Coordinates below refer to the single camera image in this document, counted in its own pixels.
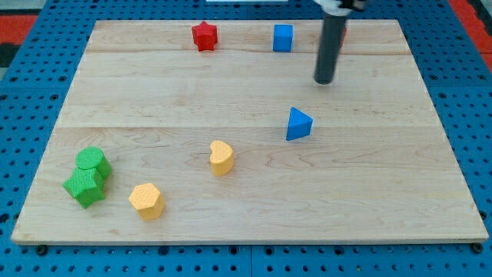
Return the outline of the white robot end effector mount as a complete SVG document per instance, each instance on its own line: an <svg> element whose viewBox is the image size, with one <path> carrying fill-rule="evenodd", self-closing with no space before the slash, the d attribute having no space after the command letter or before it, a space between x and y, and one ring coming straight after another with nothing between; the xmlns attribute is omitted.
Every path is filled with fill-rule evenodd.
<svg viewBox="0 0 492 277"><path fill-rule="evenodd" d="M366 9L366 0L314 0L321 9L333 16L348 16L351 12L362 12Z"/></svg>

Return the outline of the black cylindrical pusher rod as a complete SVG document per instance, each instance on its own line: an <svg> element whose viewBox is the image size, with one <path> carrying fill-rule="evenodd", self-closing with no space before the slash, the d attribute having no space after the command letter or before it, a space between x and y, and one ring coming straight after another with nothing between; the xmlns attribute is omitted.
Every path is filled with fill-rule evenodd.
<svg viewBox="0 0 492 277"><path fill-rule="evenodd" d="M344 42L347 16L326 14L318 47L314 80L321 85L332 83L337 59Z"/></svg>

